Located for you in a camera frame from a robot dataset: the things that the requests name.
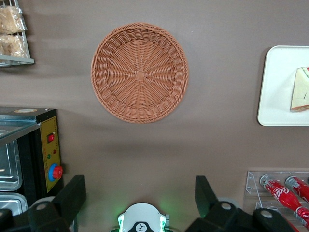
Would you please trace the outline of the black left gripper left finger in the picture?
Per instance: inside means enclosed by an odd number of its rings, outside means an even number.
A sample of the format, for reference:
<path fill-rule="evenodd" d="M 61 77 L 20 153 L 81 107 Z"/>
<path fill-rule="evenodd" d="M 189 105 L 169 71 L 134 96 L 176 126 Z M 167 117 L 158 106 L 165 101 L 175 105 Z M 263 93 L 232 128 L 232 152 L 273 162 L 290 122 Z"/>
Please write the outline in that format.
<path fill-rule="evenodd" d="M 51 200 L 42 199 L 28 210 L 32 232 L 68 232 L 86 200 L 85 176 L 76 175 Z"/>

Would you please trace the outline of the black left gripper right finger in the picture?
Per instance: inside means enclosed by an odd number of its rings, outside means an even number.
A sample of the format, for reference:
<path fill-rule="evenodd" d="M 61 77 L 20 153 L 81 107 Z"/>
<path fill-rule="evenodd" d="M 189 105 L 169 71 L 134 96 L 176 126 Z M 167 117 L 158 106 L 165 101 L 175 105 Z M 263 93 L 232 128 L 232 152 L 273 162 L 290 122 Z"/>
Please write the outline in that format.
<path fill-rule="evenodd" d="M 253 217 L 233 203 L 220 201 L 205 176 L 195 180 L 195 201 L 200 217 L 187 232 L 255 232 Z"/>

